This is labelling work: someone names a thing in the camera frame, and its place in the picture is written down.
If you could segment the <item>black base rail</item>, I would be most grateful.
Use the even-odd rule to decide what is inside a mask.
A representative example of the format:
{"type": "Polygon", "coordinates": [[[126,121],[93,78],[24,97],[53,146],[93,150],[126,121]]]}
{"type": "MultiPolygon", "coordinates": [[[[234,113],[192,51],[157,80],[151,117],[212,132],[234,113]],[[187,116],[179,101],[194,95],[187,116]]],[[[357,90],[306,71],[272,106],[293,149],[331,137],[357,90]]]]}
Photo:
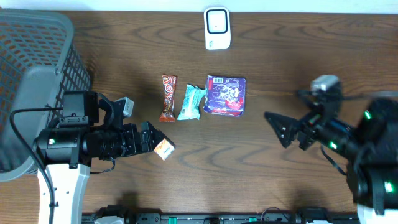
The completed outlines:
{"type": "Polygon", "coordinates": [[[167,214],[134,213],[121,206],[103,207],[91,215],[83,215],[82,224],[359,224],[353,213],[330,213],[322,207],[303,207],[296,212],[269,207],[256,214],[167,214]]]}

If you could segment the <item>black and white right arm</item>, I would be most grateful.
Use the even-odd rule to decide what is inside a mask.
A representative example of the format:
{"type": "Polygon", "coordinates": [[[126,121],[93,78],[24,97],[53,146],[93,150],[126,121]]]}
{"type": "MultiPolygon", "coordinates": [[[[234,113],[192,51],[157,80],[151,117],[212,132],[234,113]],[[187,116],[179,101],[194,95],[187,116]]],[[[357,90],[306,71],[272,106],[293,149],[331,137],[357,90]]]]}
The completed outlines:
{"type": "Polygon", "coordinates": [[[360,223],[397,223],[397,92],[344,96],[341,90],[300,90],[310,108],[301,119],[266,112],[281,145],[298,140],[307,150],[319,142],[348,161],[346,177],[360,223]],[[344,100],[370,99],[359,124],[338,120],[344,100]]]}

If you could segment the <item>grey plastic mesh basket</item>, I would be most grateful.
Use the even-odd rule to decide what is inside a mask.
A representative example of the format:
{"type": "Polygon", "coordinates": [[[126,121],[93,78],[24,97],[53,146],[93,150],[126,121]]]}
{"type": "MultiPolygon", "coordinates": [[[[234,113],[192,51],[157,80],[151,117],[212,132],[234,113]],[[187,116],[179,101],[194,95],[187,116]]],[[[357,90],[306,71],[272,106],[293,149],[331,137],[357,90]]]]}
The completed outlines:
{"type": "Polygon", "coordinates": [[[16,109],[38,112],[16,118],[28,144],[62,115],[43,108],[61,107],[66,91],[89,90],[91,78],[73,44],[71,20],[56,12],[1,10],[1,181],[37,168],[9,123],[16,109]]]}

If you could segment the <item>white barcode scanner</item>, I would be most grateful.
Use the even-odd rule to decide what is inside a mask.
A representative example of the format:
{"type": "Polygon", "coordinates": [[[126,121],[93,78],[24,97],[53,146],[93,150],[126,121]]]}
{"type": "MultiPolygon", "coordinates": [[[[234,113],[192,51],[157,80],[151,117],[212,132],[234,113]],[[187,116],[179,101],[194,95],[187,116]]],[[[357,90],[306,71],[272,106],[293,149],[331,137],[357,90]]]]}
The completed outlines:
{"type": "Polygon", "coordinates": [[[228,49],[231,45],[231,23],[225,7],[210,7],[203,13],[207,50],[228,49]]]}

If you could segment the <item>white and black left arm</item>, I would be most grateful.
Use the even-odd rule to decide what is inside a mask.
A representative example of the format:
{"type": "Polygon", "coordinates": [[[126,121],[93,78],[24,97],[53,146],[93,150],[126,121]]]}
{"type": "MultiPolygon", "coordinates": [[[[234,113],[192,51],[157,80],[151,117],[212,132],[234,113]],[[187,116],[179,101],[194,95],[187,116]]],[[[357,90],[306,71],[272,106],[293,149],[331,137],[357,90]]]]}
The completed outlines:
{"type": "Polygon", "coordinates": [[[38,173],[39,223],[82,223],[83,198],[91,161],[116,162],[117,158],[155,152],[166,159],[174,143],[149,122],[123,120],[132,115],[134,103],[127,97],[109,101],[93,91],[68,91],[63,96],[63,116],[44,129],[33,147],[44,164],[38,173]]]}

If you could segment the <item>orange brown candy bar wrapper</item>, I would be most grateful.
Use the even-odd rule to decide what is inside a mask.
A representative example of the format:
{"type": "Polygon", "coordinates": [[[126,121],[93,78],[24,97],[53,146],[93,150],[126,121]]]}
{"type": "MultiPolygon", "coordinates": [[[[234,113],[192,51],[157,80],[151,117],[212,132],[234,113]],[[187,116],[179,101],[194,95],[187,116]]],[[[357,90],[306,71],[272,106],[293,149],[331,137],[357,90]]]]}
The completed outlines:
{"type": "Polygon", "coordinates": [[[160,114],[160,122],[175,122],[174,93],[176,90],[176,82],[177,76],[166,74],[162,75],[162,84],[164,88],[164,108],[160,114]]]}

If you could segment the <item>teal snack packet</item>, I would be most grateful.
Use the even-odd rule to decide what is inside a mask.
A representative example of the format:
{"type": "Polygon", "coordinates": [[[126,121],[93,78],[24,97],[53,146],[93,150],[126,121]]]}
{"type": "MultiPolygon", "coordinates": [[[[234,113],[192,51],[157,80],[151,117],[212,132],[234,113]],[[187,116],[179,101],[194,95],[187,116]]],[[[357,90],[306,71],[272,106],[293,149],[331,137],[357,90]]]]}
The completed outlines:
{"type": "Polygon", "coordinates": [[[180,114],[177,117],[178,121],[189,120],[189,119],[200,119],[199,105],[201,99],[206,94],[205,89],[201,89],[198,86],[187,84],[185,98],[182,103],[180,114]]]}

